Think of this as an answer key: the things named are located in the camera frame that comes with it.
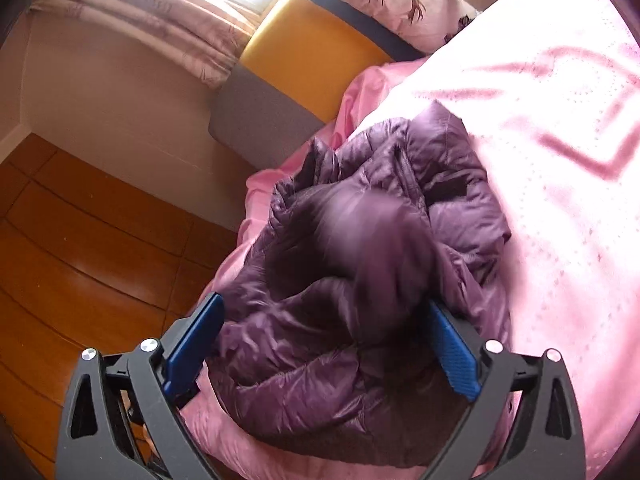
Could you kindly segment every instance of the wooden floor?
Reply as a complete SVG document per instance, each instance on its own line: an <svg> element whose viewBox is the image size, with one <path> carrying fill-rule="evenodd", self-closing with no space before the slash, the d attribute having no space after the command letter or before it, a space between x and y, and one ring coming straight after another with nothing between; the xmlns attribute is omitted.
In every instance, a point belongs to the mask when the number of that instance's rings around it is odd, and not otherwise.
<svg viewBox="0 0 640 480"><path fill-rule="evenodd" d="M35 134L0 164L0 412L47 479L82 349L160 336L235 242Z"/></svg>

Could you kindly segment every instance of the bed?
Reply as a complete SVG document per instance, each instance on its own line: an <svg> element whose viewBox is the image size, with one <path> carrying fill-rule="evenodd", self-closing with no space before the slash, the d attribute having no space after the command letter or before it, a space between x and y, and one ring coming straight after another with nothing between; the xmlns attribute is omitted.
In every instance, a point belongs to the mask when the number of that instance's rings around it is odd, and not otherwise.
<svg viewBox="0 0 640 480"><path fill-rule="evenodd" d="M618 7L627 15L632 8L628 0ZM413 118L430 100L462 118L514 234L504 268L513 350L562 349L584 427L587 477L620 478L610 476L625 471L617 459L606 466L628 434L623 452L632 446L640 412L640 342L628 329L640 321L640 205L634 198L640 49L634 34L608 0L499 0L428 60L389 67L356 80L335 107L337 121L319 135L337 147L377 122ZM361 95L371 88L378 91ZM239 247L207 290L241 267L266 222L270 187L296 170L305 149L282 163L305 138L279 144L271 130L261 138L255 129L235 134L240 153L260 151L267 140L281 152L256 164L274 169L249 179ZM346 468L279 452L234 426L216 407L206 375L200 386L200 397L183 410L192 435L248 479L421 473Z"/></svg>

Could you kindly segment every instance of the baseboard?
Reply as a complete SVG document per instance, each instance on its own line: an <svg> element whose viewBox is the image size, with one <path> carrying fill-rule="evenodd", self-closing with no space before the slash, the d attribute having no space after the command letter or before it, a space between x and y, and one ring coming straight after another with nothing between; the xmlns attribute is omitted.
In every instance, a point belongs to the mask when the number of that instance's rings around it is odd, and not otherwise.
<svg viewBox="0 0 640 480"><path fill-rule="evenodd" d="M0 140L0 162L5 160L18 144L31 133L23 124L18 124Z"/></svg>

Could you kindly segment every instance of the blue gripper pad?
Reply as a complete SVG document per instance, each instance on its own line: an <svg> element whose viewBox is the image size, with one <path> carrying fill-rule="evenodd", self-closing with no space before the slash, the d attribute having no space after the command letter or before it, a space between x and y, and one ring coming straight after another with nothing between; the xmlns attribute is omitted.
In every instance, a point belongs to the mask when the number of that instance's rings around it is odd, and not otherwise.
<svg viewBox="0 0 640 480"><path fill-rule="evenodd" d="M165 356L162 390L168 399L175 399L193 386L224 322L225 304L219 294L207 295L191 317L175 322L184 323L186 330Z"/></svg>
<svg viewBox="0 0 640 480"><path fill-rule="evenodd" d="M474 402L480 394L478 366L455 327L433 301L428 304L426 333L453 390Z"/></svg>

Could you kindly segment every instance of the black plastic bracket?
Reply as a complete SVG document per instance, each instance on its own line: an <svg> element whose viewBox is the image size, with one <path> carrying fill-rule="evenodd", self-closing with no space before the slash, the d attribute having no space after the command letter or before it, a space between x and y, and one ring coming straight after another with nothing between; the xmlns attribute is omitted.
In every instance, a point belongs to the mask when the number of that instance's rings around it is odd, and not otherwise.
<svg viewBox="0 0 640 480"><path fill-rule="evenodd" d="M513 354L432 304L424 320L449 381L473 397L449 441L420 480L468 480L481 463L511 392L522 397L496 467L484 480L584 480L586 460L578 406L564 361ZM56 459L57 480L218 480L177 410L193 391L212 335L223 322L222 298L208 296L161 340L126 354L88 349L66 393ZM469 384L480 384L471 390ZM125 410L121 392L129 394ZM145 464L130 422L146 424L159 459Z"/></svg>

